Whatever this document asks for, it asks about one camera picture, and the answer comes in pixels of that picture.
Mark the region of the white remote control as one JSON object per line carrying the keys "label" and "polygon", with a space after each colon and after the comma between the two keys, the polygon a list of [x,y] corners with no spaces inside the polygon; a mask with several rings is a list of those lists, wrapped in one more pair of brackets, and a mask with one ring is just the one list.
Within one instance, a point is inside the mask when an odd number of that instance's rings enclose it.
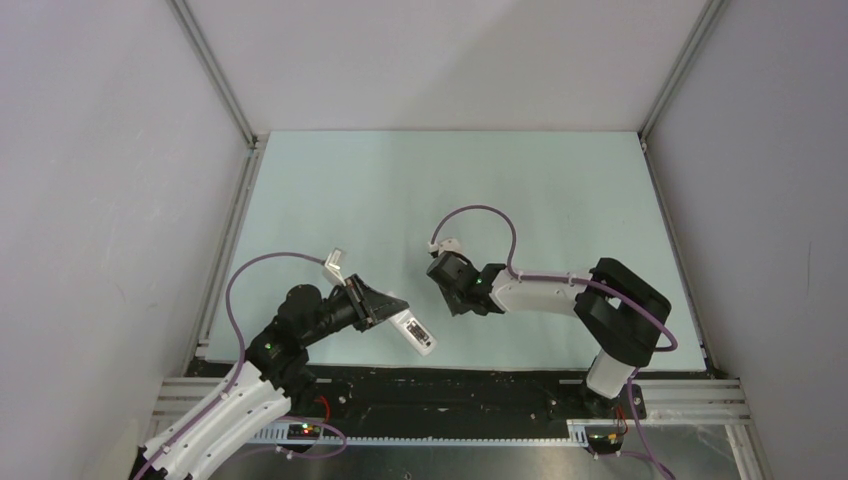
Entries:
{"label": "white remote control", "polygon": [[420,356],[426,357],[436,348],[437,340],[414,315],[410,307],[389,317],[387,322],[393,326]]}

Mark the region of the AAA battery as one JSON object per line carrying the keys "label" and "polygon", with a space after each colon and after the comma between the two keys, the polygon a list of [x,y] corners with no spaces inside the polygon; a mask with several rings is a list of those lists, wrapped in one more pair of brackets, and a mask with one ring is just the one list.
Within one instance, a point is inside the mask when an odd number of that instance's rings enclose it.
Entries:
{"label": "AAA battery", "polygon": [[416,342],[421,345],[422,348],[426,349],[432,345],[432,337],[417,321],[408,321],[405,324],[405,329],[412,335]]}

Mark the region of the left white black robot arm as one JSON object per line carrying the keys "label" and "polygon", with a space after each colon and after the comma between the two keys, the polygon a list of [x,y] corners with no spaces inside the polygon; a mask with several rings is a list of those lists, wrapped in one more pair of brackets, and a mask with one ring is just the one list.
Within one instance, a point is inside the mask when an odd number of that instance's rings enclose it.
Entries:
{"label": "left white black robot arm", "polygon": [[358,275],[328,296],[311,284],[293,287],[243,360],[186,415],[139,447],[131,478],[209,478],[267,424],[313,408],[310,345],[347,327],[364,332],[408,308],[407,301],[371,288]]}

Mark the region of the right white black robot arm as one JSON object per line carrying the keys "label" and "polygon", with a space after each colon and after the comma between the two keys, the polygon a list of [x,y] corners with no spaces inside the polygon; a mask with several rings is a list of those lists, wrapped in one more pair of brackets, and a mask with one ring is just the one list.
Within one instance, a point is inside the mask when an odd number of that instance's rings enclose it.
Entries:
{"label": "right white black robot arm", "polygon": [[426,274],[453,316],[537,312],[579,319],[600,346],[580,392],[582,407],[594,417],[619,407],[627,382],[661,350],[660,336],[669,340],[666,351],[677,348],[666,327],[670,301],[613,258],[600,259],[584,278],[522,275],[506,264],[478,270],[464,255],[444,251],[434,256]]}

